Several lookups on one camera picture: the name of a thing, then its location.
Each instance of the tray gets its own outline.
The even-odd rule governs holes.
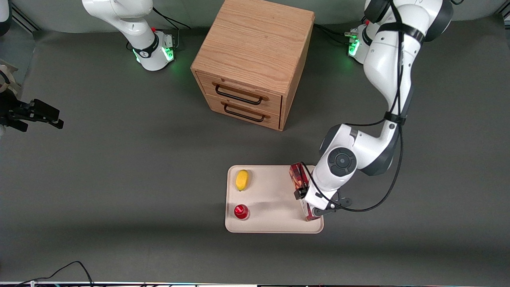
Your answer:
[[[306,221],[301,204],[294,198],[290,165],[235,165],[228,170],[225,227],[234,233],[319,233],[324,219]],[[240,170],[249,173],[248,186],[236,188]],[[247,220],[234,215],[234,207],[245,204],[250,210]]]

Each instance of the wall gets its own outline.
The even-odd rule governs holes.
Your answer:
[[[363,16],[364,0],[272,0],[312,10],[320,24],[343,23]],[[471,20],[493,14],[505,0],[465,0],[454,6],[454,20]],[[83,33],[114,31],[105,22],[87,14],[81,0],[13,0],[28,17],[46,30]],[[210,26],[223,0],[154,0],[154,7],[169,17],[193,27]],[[155,13],[146,17],[151,26],[170,25]]]

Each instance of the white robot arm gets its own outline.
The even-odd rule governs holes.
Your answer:
[[[0,0],[0,36],[3,36],[11,27],[12,8],[11,0]]]
[[[452,13],[449,0],[366,1],[365,15],[371,23],[362,25],[361,39],[356,31],[349,33],[355,41],[348,54],[364,64],[365,75],[385,97],[388,111],[380,122],[379,137],[347,124],[328,131],[312,173],[313,184],[304,198],[316,215],[339,209],[331,198],[355,170],[369,176],[388,170],[411,101],[413,62],[423,41],[434,39],[448,27]]]
[[[174,60],[173,39],[153,31],[143,16],[152,11],[152,0],[82,0],[87,12],[118,29],[133,46],[137,61],[150,71]]]

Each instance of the red cup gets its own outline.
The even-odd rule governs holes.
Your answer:
[[[239,204],[234,208],[234,215],[240,220],[246,220],[250,216],[250,210],[246,205]]]

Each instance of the cable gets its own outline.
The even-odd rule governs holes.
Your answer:
[[[168,19],[166,17],[163,17],[163,19],[165,19],[168,23],[172,24],[172,26],[174,26],[177,30],[179,30],[179,27],[177,27],[177,25],[175,25],[170,19]]]
[[[177,44],[175,44],[176,49],[179,47],[180,43],[181,43],[181,30],[177,29]]]
[[[85,266],[83,265],[83,263],[81,263],[80,261],[73,261],[69,264],[67,264],[66,266],[60,268],[59,270],[56,270],[50,277],[39,277],[39,278],[34,278],[34,279],[30,279],[30,280],[27,280],[25,282],[22,282],[22,283],[19,283],[19,284],[16,284],[14,287],[19,287],[21,285],[24,285],[24,284],[27,284],[27,283],[30,283],[30,281],[39,281],[39,280],[47,280],[47,279],[50,279],[52,278],[53,276],[55,276],[57,273],[59,273],[60,271],[62,271],[63,269],[65,269],[66,267],[68,267],[69,265],[71,264],[74,264],[74,263],[78,263],[80,264],[80,266],[83,268],[83,271],[85,271],[85,274],[87,274],[87,278],[89,279],[89,283],[90,283],[90,286],[93,286],[94,285],[94,282],[92,281],[92,278],[90,277],[90,274],[89,272],[87,271],[87,269],[85,268]]]
[[[335,32],[335,31],[331,30],[330,28],[327,28],[327,27],[325,27],[325,26],[323,26],[323,25],[314,24],[314,27],[319,28],[319,29],[322,29],[322,30],[325,30],[325,31],[328,31],[328,32],[330,32],[330,33],[331,33],[331,34],[333,34],[333,35],[340,35],[340,36],[344,36],[344,33],[343,33],[343,32]]]
[[[324,32],[324,34],[326,34],[326,36],[328,36],[331,40],[335,41],[336,43],[340,43],[340,44],[342,44],[342,45],[349,45],[349,44],[350,44],[350,43],[348,43],[348,42],[342,42],[342,41],[340,41],[340,40],[337,40],[337,39],[333,38],[330,34],[328,34],[328,31],[327,31],[327,30],[324,30],[324,29],[323,29],[323,28],[325,28],[325,27],[322,27],[321,25],[317,25],[317,26],[316,26],[316,25],[317,25],[317,24],[314,24],[314,26],[315,26],[316,28],[318,28],[319,30],[321,30],[322,32]]]
[[[179,24],[181,24],[181,25],[183,25],[183,26],[187,27],[188,29],[191,29],[191,27],[190,27],[190,26],[188,26],[188,25],[186,25],[186,24],[184,24],[184,23],[181,23],[181,22],[179,22],[179,21],[177,21],[177,20],[174,20],[174,19],[172,19],[172,18],[170,18],[170,17],[168,17],[168,16],[163,15],[163,14],[162,14],[160,11],[158,11],[156,8],[154,8],[154,7],[153,7],[152,9],[154,10],[154,12],[156,12],[156,13],[157,13],[158,15],[160,15],[161,17],[163,17],[163,18],[165,18],[165,19],[167,19],[167,20],[170,20],[170,21],[174,21],[174,22],[176,22],[176,23],[179,23]]]
[[[400,13],[398,12],[395,4],[393,3],[393,0],[390,1],[390,5],[391,5],[391,8],[393,10],[393,14],[395,15],[396,22],[397,23],[402,23],[402,18],[400,17]],[[392,107],[390,109],[390,112],[391,112],[394,109],[395,105],[398,104],[398,116],[402,116],[402,109],[401,109],[401,102],[400,102],[400,85],[402,83],[402,74],[403,74],[402,43],[403,43],[403,32],[399,31],[398,32],[398,58],[397,58],[397,92],[396,92],[396,95],[395,95],[395,99],[393,100]],[[347,125],[365,127],[365,126],[378,125],[378,124],[380,124],[380,123],[382,123],[384,121],[385,121],[385,119],[383,118],[380,121],[375,122],[375,123],[371,123],[371,124],[364,124],[364,125],[362,125],[362,124],[347,124]],[[351,212],[366,212],[366,211],[373,210],[374,208],[377,208],[378,206],[380,206],[388,198],[388,196],[390,196],[390,193],[393,190],[393,187],[395,186],[395,183],[397,182],[398,175],[400,173],[400,167],[402,165],[402,158],[403,158],[403,155],[404,155],[404,141],[403,141],[403,135],[402,135],[402,125],[401,124],[397,124],[397,128],[398,128],[398,137],[399,137],[399,140],[400,140],[400,154],[399,154],[399,157],[398,157],[397,170],[395,171],[395,175],[393,176],[393,180],[392,180],[392,182],[390,184],[390,187],[388,188],[388,191],[384,195],[384,197],[379,202],[377,202],[375,205],[372,205],[372,206],[370,206],[368,208],[364,208],[364,209],[352,209],[352,208],[344,207],[344,206],[342,206],[342,205],[332,201],[331,199],[326,197],[324,195],[324,193],[322,193],[322,191],[319,189],[319,186],[315,182],[315,180],[314,180],[312,174],[310,173],[310,171],[308,170],[308,167],[306,166],[306,164],[304,162],[301,162],[301,164],[306,169],[306,171],[308,173],[308,176],[312,180],[312,183],[315,186],[315,188],[317,189],[317,191],[319,192],[319,194],[322,195],[324,198],[326,198],[326,200],[330,204],[332,204],[333,206],[335,206],[335,207],[337,207],[339,209],[343,209],[343,210],[351,211]]]
[[[326,198],[326,200],[332,204],[333,206],[339,208],[339,209],[343,209],[345,211],[351,211],[351,212],[366,212],[366,211],[371,211],[373,210],[374,208],[380,206],[387,198],[388,196],[390,196],[390,193],[391,191],[393,190],[393,187],[395,186],[395,183],[397,182],[397,178],[398,178],[398,175],[400,173],[400,167],[402,165],[402,158],[403,158],[403,155],[404,155],[404,143],[403,143],[403,136],[402,136],[402,126],[401,125],[397,125],[398,126],[398,133],[399,133],[399,138],[400,138],[400,155],[398,157],[398,163],[397,163],[397,170],[395,171],[395,175],[393,176],[393,180],[391,182],[391,185],[390,185],[390,188],[388,189],[388,191],[386,192],[386,194],[384,195],[384,197],[379,201],[377,202],[375,205],[372,205],[368,208],[364,208],[364,209],[352,209],[352,208],[347,208],[347,207],[344,207],[334,201],[332,201],[331,199],[329,199],[328,197],[326,197],[322,191],[319,189],[319,187],[317,186],[317,183],[315,182],[315,179],[314,177],[312,176],[312,174],[310,173],[310,171],[308,170],[308,167],[306,166],[306,164],[304,162],[301,162],[301,164],[304,166],[304,169],[307,171],[308,173],[308,176],[310,177],[310,179],[312,180],[312,183],[313,185],[315,186],[315,188],[317,189],[317,191],[322,195],[322,197]]]
[[[11,81],[9,80],[9,78],[7,78],[7,75],[4,72],[0,71],[0,76],[2,76],[2,78],[4,78],[4,81],[6,84],[9,85],[11,83]]]

